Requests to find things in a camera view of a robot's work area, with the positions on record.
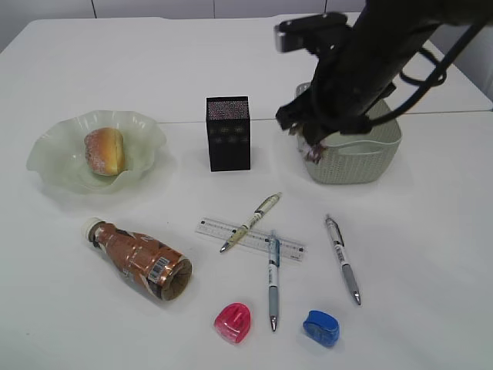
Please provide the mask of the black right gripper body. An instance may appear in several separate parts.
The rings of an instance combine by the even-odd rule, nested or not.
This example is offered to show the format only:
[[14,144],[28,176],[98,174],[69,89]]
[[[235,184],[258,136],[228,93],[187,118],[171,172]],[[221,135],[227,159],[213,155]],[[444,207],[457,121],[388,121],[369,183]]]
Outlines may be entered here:
[[319,124],[343,135],[369,133],[396,117],[395,111],[375,118],[367,114],[395,90],[395,37],[349,34],[317,58],[310,87],[279,109],[296,114],[298,123]]

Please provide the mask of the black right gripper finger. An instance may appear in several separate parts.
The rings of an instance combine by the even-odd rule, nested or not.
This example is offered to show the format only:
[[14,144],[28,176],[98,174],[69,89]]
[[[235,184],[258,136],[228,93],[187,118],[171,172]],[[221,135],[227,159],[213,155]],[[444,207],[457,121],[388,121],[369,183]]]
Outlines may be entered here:
[[286,109],[279,109],[275,115],[282,130],[294,130],[297,127],[297,115]]
[[327,128],[315,123],[305,123],[302,129],[302,135],[310,146],[317,145],[321,140],[336,132],[336,129]]

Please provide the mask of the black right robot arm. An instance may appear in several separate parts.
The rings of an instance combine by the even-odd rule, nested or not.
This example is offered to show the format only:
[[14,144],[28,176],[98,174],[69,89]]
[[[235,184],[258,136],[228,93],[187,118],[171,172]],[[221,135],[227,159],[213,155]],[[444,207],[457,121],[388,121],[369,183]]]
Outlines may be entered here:
[[[277,50],[306,49],[318,58],[310,87],[276,114],[282,130],[299,132],[314,145],[333,133],[369,133],[406,113],[442,82],[468,43],[492,23],[490,1],[368,1],[354,25],[328,12],[281,22]],[[393,80],[441,25],[467,25],[415,93],[398,108],[371,119],[367,112],[394,91]]]

